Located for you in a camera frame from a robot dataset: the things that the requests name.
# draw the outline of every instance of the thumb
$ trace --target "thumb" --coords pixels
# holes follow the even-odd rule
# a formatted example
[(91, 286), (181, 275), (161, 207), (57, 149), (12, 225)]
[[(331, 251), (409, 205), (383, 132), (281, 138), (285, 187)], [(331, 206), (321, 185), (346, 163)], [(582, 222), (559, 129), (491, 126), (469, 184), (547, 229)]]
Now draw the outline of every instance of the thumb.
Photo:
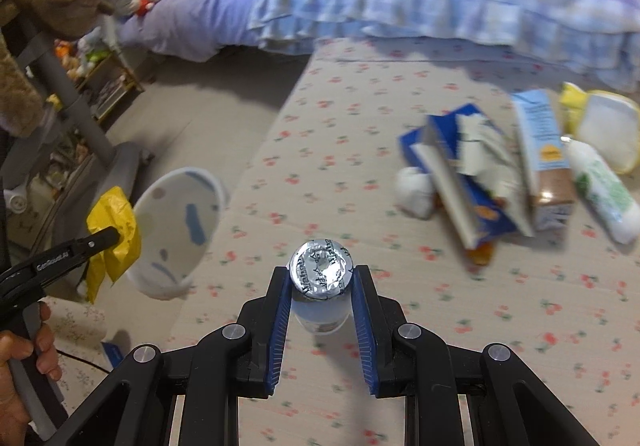
[(0, 405), (15, 395), (14, 381), (9, 371), (8, 361), (24, 360), (33, 352), (33, 344), (11, 332), (0, 333)]

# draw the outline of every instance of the trash can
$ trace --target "trash can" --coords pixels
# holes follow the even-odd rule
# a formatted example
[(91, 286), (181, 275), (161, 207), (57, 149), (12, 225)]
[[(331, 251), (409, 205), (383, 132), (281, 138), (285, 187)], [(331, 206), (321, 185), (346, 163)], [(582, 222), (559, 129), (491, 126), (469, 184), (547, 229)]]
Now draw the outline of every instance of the trash can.
[(133, 209), (142, 253), (129, 280), (151, 298), (184, 295), (225, 208), (224, 187), (206, 170), (181, 168), (156, 180)]

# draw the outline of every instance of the bottle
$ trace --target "bottle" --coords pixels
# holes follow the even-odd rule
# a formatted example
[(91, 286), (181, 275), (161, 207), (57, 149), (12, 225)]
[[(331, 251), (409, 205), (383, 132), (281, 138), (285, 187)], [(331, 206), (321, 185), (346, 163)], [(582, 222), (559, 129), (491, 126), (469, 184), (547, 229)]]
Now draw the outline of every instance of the bottle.
[(351, 313), (351, 254), (329, 239), (310, 240), (289, 260), (291, 310), (313, 334), (331, 334)]
[(575, 186), (624, 245), (640, 235), (640, 206), (604, 159), (587, 143), (563, 137)]

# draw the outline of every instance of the purple bed sheet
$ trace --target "purple bed sheet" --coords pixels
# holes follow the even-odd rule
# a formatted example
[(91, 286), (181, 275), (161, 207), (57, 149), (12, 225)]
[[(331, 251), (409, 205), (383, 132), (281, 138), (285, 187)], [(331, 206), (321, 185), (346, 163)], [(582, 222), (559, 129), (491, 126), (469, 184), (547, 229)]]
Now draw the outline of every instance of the purple bed sheet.
[(143, 18), (133, 16), (118, 29), (123, 46), (207, 61), (225, 45), (257, 46), (246, 26), (254, 0), (161, 0)]

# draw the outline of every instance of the silver foil cap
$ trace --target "silver foil cap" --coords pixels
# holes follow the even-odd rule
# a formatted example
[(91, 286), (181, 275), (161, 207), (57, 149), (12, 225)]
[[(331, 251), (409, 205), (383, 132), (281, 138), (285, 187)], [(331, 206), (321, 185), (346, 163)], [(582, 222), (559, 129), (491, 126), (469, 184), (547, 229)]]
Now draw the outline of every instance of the silver foil cap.
[(351, 254), (334, 240), (310, 240), (289, 260), (293, 285), (314, 300), (328, 300), (344, 293), (353, 275)]

